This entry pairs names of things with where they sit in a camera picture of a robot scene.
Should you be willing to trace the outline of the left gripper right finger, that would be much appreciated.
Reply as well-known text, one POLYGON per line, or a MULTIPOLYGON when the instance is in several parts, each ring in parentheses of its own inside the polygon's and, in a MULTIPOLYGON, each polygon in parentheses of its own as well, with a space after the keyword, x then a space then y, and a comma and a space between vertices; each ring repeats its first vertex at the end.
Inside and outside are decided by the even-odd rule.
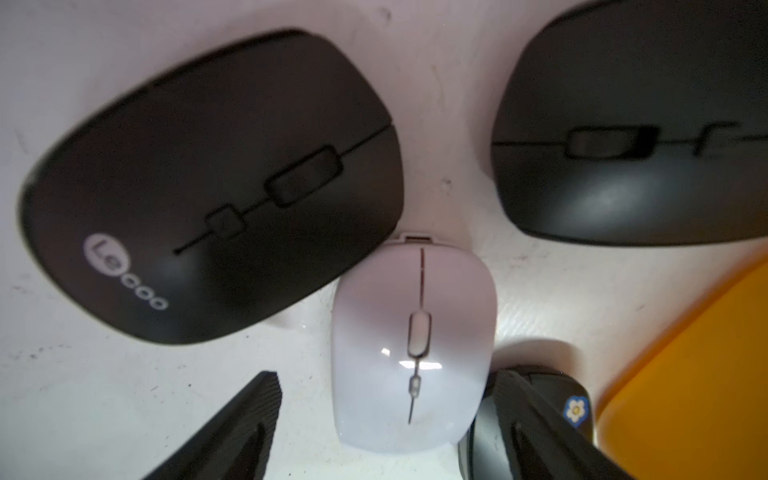
POLYGON ((511 368, 498 370, 493 390, 513 479, 629 479, 511 368))

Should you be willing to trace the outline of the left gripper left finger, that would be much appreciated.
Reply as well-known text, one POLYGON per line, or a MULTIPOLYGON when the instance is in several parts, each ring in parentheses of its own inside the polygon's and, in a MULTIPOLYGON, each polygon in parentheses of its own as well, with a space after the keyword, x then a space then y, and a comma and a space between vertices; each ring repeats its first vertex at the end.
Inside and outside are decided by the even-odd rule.
POLYGON ((282 390, 275 372, 254 377, 149 479, 262 479, 282 390))

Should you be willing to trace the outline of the black flower sticker mouse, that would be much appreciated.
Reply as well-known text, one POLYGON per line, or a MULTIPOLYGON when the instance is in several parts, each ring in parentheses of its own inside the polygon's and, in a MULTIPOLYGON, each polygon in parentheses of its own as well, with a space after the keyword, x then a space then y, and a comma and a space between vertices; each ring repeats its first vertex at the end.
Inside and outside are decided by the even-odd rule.
MULTIPOLYGON (((517 365, 511 370, 528 381, 582 436, 593 438, 591 400, 578 381, 542 365, 517 365)), ((513 479, 517 471, 504 450, 493 398, 495 377, 489 376, 475 420, 458 444, 459 469, 464 479, 513 479)))

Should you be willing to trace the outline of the white mouse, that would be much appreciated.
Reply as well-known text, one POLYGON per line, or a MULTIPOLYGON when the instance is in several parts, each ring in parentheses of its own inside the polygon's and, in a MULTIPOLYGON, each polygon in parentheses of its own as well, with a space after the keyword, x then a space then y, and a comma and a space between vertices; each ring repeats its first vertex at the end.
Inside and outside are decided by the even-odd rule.
POLYGON ((378 454, 458 443, 484 394, 497 315, 485 263, 427 234, 393 238, 344 274, 331 320, 339 441, 378 454))

